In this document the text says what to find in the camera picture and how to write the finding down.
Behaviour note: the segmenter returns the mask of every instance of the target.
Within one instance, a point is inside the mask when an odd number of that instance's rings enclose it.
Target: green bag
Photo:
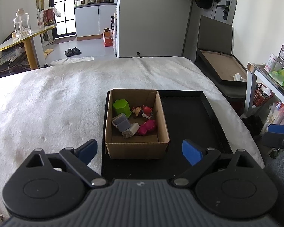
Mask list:
[[[272,71],[269,75],[277,81],[277,83],[284,87],[284,69],[280,69],[277,72]]]

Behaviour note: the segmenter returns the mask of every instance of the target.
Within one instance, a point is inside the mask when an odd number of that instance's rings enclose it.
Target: gold table leg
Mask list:
[[[33,51],[33,46],[31,44],[31,39],[27,39],[23,43],[30,68],[32,70],[38,69],[37,61]]]

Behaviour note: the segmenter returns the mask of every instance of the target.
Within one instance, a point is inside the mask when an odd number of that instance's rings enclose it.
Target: bed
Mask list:
[[[112,88],[203,91],[232,151],[244,148],[264,167],[239,116],[185,58],[120,58],[52,66],[0,78],[0,213],[6,213],[1,200],[5,182],[35,148],[55,153],[94,138],[98,153],[89,166],[101,173],[104,107]]]

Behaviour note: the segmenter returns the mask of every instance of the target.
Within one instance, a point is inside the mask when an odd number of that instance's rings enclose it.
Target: green container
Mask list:
[[[125,100],[125,99],[116,100],[113,103],[113,107],[114,107],[117,115],[124,113],[125,116],[127,118],[129,118],[129,116],[132,114],[132,112],[129,108],[129,104],[128,104],[127,100]]]

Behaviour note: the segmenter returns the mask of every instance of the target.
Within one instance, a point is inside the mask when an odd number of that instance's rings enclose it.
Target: red basket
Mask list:
[[[257,89],[255,91],[255,97],[254,97],[254,105],[256,107],[259,107],[261,105],[264,105],[266,102],[268,102],[269,99],[273,98],[274,94],[272,91],[270,91],[270,96],[267,97],[267,98],[263,98],[261,95],[260,95],[260,91],[259,89],[264,86],[265,88],[267,88],[264,84],[262,83],[257,83]]]

